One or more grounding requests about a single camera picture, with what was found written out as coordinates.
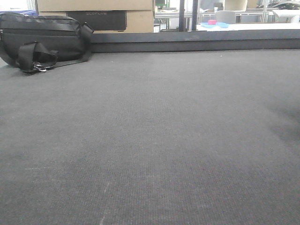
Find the black fabric shoulder bag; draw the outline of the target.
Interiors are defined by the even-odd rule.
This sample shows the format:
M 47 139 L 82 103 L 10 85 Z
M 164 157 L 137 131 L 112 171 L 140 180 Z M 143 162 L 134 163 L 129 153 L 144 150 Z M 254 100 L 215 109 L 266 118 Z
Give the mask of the black fabric shoulder bag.
M 0 57 L 27 74 L 86 62 L 94 30 L 67 16 L 0 14 Z

